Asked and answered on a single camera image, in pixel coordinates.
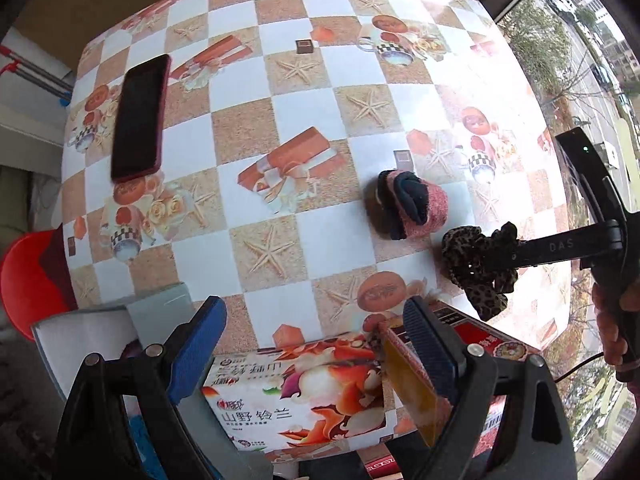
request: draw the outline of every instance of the red plastic chair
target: red plastic chair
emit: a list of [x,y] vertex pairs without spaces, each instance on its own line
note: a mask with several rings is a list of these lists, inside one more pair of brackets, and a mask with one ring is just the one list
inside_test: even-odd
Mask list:
[[40,265],[42,254],[53,251],[55,259],[60,260],[55,264],[60,268],[62,263],[66,269],[64,247],[56,240],[52,244],[55,235],[62,237],[58,230],[27,233],[9,246],[0,262],[0,301],[16,330],[31,341],[33,323],[75,307],[65,302],[61,288]]

